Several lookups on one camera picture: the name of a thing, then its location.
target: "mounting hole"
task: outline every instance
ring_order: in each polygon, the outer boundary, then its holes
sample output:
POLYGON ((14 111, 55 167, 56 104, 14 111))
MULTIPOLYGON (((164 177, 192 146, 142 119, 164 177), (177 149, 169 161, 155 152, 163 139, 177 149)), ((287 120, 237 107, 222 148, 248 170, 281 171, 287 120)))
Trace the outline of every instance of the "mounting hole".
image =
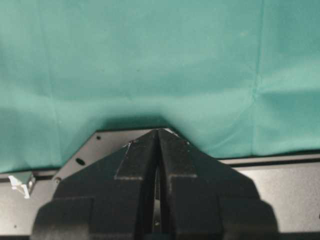
POLYGON ((76 158, 75 161, 81 166, 86 165, 85 161, 83 161, 81 158, 76 158))

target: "black plastic part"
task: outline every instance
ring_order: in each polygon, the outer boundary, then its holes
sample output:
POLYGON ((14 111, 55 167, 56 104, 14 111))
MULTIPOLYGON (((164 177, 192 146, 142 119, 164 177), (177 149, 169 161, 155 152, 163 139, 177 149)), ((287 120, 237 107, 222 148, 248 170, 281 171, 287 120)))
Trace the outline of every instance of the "black plastic part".
POLYGON ((157 141, 152 131, 63 180, 38 211, 31 239, 133 240, 151 233, 157 141))
POLYGON ((53 200, 38 211, 31 239, 250 240, 296 236, 302 235, 278 234, 273 209, 260 199, 250 178, 176 134, 157 129, 64 179, 53 200), (161 232, 153 232, 155 199, 160 199, 161 232))

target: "small metal bracket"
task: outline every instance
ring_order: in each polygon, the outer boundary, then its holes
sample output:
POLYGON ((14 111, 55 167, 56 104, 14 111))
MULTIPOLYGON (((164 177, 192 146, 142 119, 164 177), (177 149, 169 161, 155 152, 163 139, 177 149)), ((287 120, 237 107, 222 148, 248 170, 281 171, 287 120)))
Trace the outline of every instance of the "small metal bracket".
POLYGON ((36 178, 32 171, 15 172, 14 174, 9 175, 8 178, 13 190, 18 190, 24 195, 25 199, 30 198, 30 194, 36 183, 36 178))

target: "metal screw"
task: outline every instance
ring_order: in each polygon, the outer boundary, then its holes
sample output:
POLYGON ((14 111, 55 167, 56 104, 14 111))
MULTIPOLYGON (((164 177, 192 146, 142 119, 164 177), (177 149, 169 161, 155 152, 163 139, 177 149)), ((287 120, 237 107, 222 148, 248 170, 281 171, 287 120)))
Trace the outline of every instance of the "metal screw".
POLYGON ((54 183, 55 184, 59 184, 61 182, 61 178, 60 177, 56 177, 55 179, 54 179, 54 183))

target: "teal cloth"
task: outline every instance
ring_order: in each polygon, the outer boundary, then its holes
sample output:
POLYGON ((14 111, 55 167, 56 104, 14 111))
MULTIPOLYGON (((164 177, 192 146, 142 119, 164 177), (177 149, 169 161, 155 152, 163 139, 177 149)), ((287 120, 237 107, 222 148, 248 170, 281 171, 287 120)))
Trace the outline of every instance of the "teal cloth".
POLYGON ((59 167, 98 129, 314 150, 319 120, 319 0, 0 1, 0 172, 59 167))

